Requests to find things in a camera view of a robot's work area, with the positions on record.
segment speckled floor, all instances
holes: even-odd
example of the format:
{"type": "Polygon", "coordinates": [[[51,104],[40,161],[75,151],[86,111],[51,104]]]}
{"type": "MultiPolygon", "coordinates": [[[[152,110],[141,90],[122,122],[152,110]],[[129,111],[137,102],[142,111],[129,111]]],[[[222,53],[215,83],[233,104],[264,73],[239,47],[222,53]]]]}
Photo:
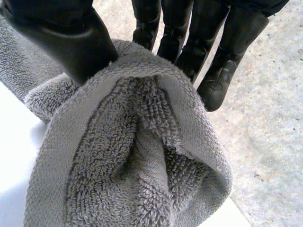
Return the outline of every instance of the speckled floor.
{"type": "MultiPolygon", "coordinates": [[[[303,225],[302,4],[290,0],[270,18],[242,60],[224,104],[208,114],[233,169],[231,198],[253,226],[303,225]]],[[[112,38],[132,39],[130,0],[96,0],[94,7],[112,38]]],[[[162,32],[163,24],[155,50],[162,32]]]]}

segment white table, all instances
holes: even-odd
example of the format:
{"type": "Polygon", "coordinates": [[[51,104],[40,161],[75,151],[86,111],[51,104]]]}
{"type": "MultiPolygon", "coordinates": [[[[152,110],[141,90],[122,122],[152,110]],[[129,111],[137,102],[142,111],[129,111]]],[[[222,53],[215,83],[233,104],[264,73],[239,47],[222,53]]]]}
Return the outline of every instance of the white table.
{"type": "MultiPolygon", "coordinates": [[[[0,82],[0,227],[22,227],[28,180],[46,125],[0,82]]],[[[200,227],[249,223],[230,198],[200,227]]]]}

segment terry cloth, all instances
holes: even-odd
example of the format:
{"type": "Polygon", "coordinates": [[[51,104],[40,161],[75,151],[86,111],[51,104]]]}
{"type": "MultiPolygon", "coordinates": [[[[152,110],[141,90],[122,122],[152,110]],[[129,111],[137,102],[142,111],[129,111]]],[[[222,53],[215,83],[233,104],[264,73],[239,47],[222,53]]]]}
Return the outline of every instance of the terry cloth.
{"type": "Polygon", "coordinates": [[[49,122],[25,227],[196,227],[222,205],[230,168],[183,72],[114,40],[118,60],[79,88],[1,20],[0,79],[49,122]]]}

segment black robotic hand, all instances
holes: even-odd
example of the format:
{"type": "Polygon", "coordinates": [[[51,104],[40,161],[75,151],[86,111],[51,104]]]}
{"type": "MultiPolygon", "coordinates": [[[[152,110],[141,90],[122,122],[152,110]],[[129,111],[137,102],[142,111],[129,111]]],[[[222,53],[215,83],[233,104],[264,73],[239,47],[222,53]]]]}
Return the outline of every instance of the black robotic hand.
{"type": "MultiPolygon", "coordinates": [[[[149,50],[153,48],[162,7],[165,30],[158,55],[175,63],[194,82],[227,17],[220,46],[198,88],[207,110],[214,111],[221,106],[248,46],[268,24],[267,17],[288,1],[132,0],[137,19],[133,40],[149,50]],[[189,37],[183,47],[191,13],[189,37]]],[[[0,12],[82,85],[117,59],[108,31],[92,2],[3,0],[0,12]]]]}
{"type": "Polygon", "coordinates": [[[175,63],[194,82],[225,18],[220,46],[198,93],[208,111],[217,110],[248,46],[288,0],[132,0],[137,28],[133,41],[152,50],[165,24],[158,55],[175,63]],[[190,14],[189,37],[183,46],[190,14]]]}

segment gray towel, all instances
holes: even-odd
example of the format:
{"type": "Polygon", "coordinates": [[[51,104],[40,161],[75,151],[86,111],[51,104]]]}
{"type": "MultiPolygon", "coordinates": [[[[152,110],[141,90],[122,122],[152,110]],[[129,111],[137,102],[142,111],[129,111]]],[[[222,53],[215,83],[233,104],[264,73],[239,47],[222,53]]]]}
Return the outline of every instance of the gray towel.
{"type": "MultiPolygon", "coordinates": [[[[5,26],[1,32],[14,34],[5,26]]],[[[196,227],[222,205],[230,168],[180,70],[115,40],[119,59],[78,88],[40,54],[24,58],[23,43],[9,35],[1,42],[0,79],[50,121],[29,182],[26,227],[196,227]],[[45,79],[32,69],[48,69],[45,79]]]]}

